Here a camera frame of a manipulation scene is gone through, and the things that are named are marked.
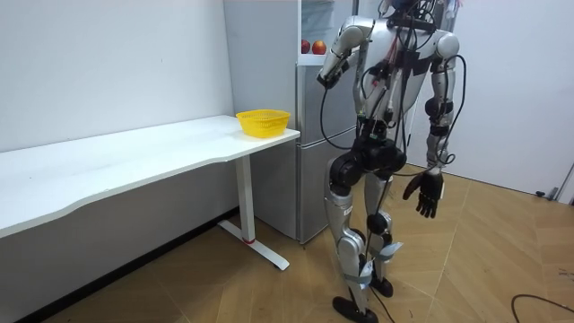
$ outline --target wooden floor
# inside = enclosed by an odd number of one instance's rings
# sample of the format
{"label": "wooden floor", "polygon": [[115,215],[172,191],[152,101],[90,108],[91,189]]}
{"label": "wooden floor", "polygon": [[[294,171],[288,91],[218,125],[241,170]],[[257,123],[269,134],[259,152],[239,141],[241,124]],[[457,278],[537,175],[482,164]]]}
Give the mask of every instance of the wooden floor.
{"label": "wooden floor", "polygon": [[[439,215],[427,220],[400,198],[406,181],[386,202],[404,242],[389,268],[395,297],[383,300],[396,323],[514,322],[517,293],[574,307],[574,207],[447,176]],[[364,230],[362,183],[354,194],[352,223]],[[257,222],[257,238],[291,266],[280,272],[215,228],[48,322],[346,322],[331,308],[347,288],[329,231],[302,247]],[[372,295],[370,307],[387,322]],[[522,322],[574,323],[539,301],[519,300],[517,311]]]}

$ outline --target baseboard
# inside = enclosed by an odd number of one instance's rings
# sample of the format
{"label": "baseboard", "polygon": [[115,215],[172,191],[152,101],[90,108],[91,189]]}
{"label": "baseboard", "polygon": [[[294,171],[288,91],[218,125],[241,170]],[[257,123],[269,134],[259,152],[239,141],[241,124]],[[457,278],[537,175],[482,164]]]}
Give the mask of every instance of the baseboard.
{"label": "baseboard", "polygon": [[196,236],[208,231],[209,229],[216,226],[218,222],[222,220],[228,220],[233,215],[238,213],[239,213],[239,207],[235,207],[230,211],[212,219],[211,221],[204,223],[198,226],[197,228],[180,235],[176,239],[159,246],[158,248],[146,253],[145,255],[128,262],[127,264],[121,266],[120,268],[105,274],[104,276],[96,279],[95,281],[88,283],[85,286],[80,287],[73,292],[70,292],[66,296],[56,301],[52,301],[50,304],[44,306],[39,310],[34,311],[30,315],[22,319],[17,320],[15,323],[38,323],[45,319],[48,319],[49,317],[57,314],[59,311],[65,310],[66,308],[74,305],[78,301],[81,301],[82,299],[90,296],[91,294],[106,287],[107,285],[114,283],[119,278],[122,278],[123,276],[132,273],[136,269],[150,263],[154,259],[165,255],[166,253],[172,251],[173,249],[192,240]]}

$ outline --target white table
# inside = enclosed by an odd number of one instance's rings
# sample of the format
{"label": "white table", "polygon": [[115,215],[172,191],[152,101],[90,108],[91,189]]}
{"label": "white table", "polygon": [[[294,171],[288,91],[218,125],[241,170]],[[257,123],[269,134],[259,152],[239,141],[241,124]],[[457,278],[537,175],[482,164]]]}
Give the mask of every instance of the white table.
{"label": "white table", "polygon": [[217,116],[0,153],[0,238],[108,196],[236,160],[241,229],[219,224],[284,270],[289,262],[255,239],[249,155],[299,136],[286,129],[258,139],[244,135],[236,118]]}

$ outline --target apple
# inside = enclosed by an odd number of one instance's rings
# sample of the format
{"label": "apple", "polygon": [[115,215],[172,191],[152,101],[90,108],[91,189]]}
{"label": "apple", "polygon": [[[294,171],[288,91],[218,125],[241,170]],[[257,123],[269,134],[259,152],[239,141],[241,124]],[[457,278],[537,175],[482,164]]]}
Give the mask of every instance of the apple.
{"label": "apple", "polygon": [[313,54],[315,55],[324,55],[326,53],[326,45],[323,40],[317,40],[313,43]]}
{"label": "apple", "polygon": [[311,49],[311,44],[308,41],[302,40],[301,41],[301,54],[307,54]]}

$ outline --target robot leg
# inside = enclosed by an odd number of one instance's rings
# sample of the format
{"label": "robot leg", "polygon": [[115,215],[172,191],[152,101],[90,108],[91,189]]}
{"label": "robot leg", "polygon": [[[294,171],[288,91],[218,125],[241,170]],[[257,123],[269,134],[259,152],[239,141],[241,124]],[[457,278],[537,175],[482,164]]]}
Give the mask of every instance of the robot leg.
{"label": "robot leg", "polygon": [[400,242],[393,243],[393,221],[390,214],[383,210],[383,202],[392,182],[393,178],[388,175],[369,173],[365,178],[364,189],[367,228],[371,232],[368,252],[374,258],[375,267],[370,285],[385,297],[392,297],[394,292],[393,285],[386,278],[387,264],[403,245]]}
{"label": "robot leg", "polygon": [[331,189],[329,172],[333,162],[330,161],[327,165],[325,209],[329,229],[335,238],[339,265],[351,293],[350,301],[343,297],[335,297],[333,307],[339,314],[353,322],[378,323],[377,315],[367,308],[367,291],[372,278],[372,261],[366,261],[364,235],[358,230],[349,228],[352,214],[350,187],[343,190]]}

